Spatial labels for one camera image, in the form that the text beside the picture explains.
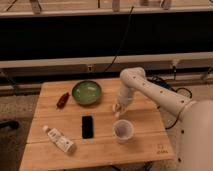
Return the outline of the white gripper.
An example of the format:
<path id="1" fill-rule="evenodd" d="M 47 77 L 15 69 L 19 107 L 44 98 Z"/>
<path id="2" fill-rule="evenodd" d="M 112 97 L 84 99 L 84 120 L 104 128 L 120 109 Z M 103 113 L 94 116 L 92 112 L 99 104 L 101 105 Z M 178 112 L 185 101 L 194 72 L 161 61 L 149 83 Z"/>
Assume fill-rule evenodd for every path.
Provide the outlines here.
<path id="1" fill-rule="evenodd" d="M 118 104 L 118 105 L 121 106 L 121 115 L 123 115 L 126 112 L 126 108 L 131 104 L 131 102 L 132 102 L 132 98 L 131 97 L 124 96 L 124 95 L 121 95 L 121 94 L 118 95 L 115 104 Z"/>

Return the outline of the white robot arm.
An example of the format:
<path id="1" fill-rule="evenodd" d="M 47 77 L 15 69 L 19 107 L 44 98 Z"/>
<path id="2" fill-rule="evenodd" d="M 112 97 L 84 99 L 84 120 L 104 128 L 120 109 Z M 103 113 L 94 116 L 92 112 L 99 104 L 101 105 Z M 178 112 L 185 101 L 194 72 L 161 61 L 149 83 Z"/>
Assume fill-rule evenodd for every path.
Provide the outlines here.
<path id="1" fill-rule="evenodd" d="M 156 85 L 146 79 L 141 67 L 122 70 L 120 80 L 113 106 L 116 117 L 126 112 L 134 92 L 141 92 L 182 122 L 177 171 L 213 171 L 213 100 L 195 101 Z"/>

